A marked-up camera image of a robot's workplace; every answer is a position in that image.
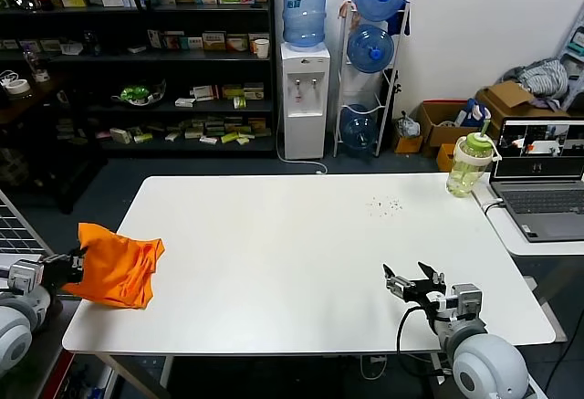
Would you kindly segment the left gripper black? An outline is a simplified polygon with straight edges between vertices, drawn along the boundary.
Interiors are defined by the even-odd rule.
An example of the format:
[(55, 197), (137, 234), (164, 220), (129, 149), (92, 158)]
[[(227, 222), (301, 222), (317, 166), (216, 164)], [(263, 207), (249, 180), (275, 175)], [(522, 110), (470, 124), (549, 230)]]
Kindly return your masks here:
[(46, 289), (60, 289), (68, 283), (78, 284), (82, 281), (83, 268), (72, 268), (69, 265), (82, 265), (87, 249), (77, 247), (64, 254), (53, 254), (42, 258), (42, 286)]

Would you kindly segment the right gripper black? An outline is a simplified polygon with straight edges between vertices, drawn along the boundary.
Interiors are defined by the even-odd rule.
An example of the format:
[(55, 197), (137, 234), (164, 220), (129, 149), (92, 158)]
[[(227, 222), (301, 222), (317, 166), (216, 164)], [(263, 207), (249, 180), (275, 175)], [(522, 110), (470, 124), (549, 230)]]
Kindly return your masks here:
[(446, 293), (444, 274), (422, 262), (418, 262), (418, 266), (428, 279), (410, 281), (397, 276), (388, 265), (383, 264), (386, 289), (399, 299), (410, 297), (410, 301), (425, 310), (438, 310), (440, 306), (438, 296), (444, 296)]

